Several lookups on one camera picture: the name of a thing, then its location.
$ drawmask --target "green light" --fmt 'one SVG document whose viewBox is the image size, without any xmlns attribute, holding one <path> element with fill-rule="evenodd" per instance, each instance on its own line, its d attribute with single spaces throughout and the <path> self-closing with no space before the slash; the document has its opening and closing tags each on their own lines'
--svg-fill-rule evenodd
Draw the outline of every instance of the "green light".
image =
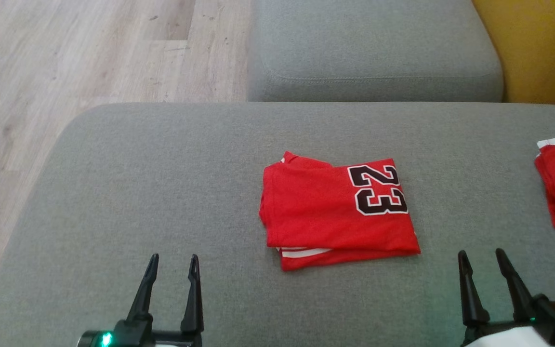
<svg viewBox="0 0 555 347">
<path fill-rule="evenodd" d="M 108 347 L 112 341 L 113 341 L 113 336 L 110 333 L 106 333 L 102 335 L 102 345 L 104 347 Z"/>
</svg>

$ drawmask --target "light wood flooring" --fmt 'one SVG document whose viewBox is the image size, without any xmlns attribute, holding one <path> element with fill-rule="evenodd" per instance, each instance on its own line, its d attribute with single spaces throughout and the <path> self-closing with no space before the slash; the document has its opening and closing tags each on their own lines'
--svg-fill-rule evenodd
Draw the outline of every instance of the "light wood flooring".
<svg viewBox="0 0 555 347">
<path fill-rule="evenodd" d="M 245 101 L 251 0 L 0 0 L 0 258 L 87 108 Z"/>
</svg>

